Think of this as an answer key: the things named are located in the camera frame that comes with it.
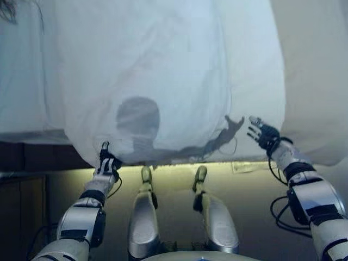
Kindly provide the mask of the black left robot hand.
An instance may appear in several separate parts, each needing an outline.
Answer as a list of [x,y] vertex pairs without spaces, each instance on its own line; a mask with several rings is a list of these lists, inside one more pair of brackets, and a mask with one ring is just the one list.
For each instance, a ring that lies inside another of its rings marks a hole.
[[100,165],[96,169],[97,175],[114,176],[115,179],[119,178],[118,169],[122,166],[122,161],[112,155],[109,150],[110,143],[105,141],[102,144],[99,154]]

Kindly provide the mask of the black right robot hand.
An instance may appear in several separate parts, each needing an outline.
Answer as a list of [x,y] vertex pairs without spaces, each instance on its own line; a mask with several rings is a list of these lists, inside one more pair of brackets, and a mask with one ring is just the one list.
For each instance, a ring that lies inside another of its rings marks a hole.
[[249,121],[247,136],[254,140],[262,149],[269,150],[279,140],[279,131],[260,117],[250,116]]

